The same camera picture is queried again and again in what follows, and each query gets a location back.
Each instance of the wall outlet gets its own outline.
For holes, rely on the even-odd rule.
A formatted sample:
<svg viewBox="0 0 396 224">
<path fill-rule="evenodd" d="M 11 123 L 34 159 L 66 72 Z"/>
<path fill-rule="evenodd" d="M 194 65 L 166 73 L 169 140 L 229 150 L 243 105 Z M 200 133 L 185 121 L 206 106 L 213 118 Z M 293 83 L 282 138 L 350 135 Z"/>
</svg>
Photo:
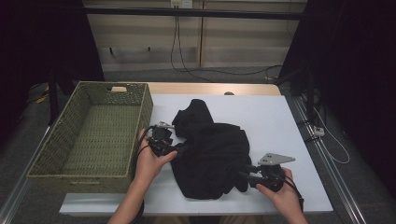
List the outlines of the wall outlet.
<svg viewBox="0 0 396 224">
<path fill-rule="evenodd" d="M 192 8 L 192 0 L 181 0 L 181 8 Z"/>
<path fill-rule="evenodd" d="M 181 0 L 171 0 L 171 8 L 179 8 L 179 7 L 181 7 Z"/>
</svg>

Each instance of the wicker basket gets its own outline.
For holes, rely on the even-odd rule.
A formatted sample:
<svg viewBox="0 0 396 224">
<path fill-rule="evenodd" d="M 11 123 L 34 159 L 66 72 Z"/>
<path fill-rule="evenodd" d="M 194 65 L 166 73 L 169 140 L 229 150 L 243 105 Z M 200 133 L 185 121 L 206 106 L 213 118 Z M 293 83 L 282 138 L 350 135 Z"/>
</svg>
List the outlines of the wicker basket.
<svg viewBox="0 0 396 224">
<path fill-rule="evenodd" d="M 125 192 L 152 107 L 146 83 L 79 82 L 27 177 L 63 192 Z"/>
</svg>

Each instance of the black garment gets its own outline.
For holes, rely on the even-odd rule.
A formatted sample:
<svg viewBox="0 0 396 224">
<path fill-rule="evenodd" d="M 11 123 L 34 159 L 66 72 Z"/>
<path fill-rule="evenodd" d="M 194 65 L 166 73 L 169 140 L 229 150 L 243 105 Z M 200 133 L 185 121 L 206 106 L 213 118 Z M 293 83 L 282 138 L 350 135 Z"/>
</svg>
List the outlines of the black garment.
<svg viewBox="0 0 396 224">
<path fill-rule="evenodd" d="M 233 187 L 245 192 L 251 164 L 249 143 L 240 127 L 215 123 L 202 100 L 194 99 L 178 111 L 172 122 L 176 135 L 186 138 L 180 145 L 189 147 L 183 156 L 172 160 L 172 169 L 183 195 L 192 199 L 218 199 Z"/>
</svg>

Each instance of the forearm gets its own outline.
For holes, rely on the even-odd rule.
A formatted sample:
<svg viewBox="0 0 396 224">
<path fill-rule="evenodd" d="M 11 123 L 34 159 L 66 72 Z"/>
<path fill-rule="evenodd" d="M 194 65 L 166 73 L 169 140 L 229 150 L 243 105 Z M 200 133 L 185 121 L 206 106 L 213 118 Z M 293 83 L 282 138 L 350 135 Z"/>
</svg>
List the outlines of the forearm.
<svg viewBox="0 0 396 224">
<path fill-rule="evenodd" d="M 148 181 L 134 180 L 108 224 L 130 223 L 134 220 L 149 189 L 149 184 Z"/>
<path fill-rule="evenodd" d="M 304 214 L 301 211 L 290 211 L 282 214 L 289 224 L 307 224 Z"/>
</svg>

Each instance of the white tabletop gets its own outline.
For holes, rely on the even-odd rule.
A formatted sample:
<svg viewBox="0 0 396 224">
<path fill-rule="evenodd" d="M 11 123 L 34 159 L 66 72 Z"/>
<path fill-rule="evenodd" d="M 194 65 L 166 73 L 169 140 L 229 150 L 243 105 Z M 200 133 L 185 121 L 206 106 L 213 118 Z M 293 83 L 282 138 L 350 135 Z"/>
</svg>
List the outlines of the white tabletop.
<svg viewBox="0 0 396 224">
<path fill-rule="evenodd" d="M 238 125 L 247 133 L 250 158 L 254 165 L 267 152 L 294 157 L 282 164 L 293 171 L 302 193 L 304 211 L 332 211 L 329 198 L 283 96 L 225 96 L 193 94 L 152 94 L 151 123 L 171 123 L 178 110 L 186 109 L 192 99 L 202 99 L 215 122 Z M 178 139 L 173 136 L 174 144 Z M 60 213 L 72 216 L 111 216 L 123 194 L 69 193 Z M 145 216 L 210 216 L 273 214 L 276 209 L 256 189 L 232 189 L 218 200 L 187 199 L 181 193 L 170 164 L 165 164 L 145 197 Z"/>
</svg>

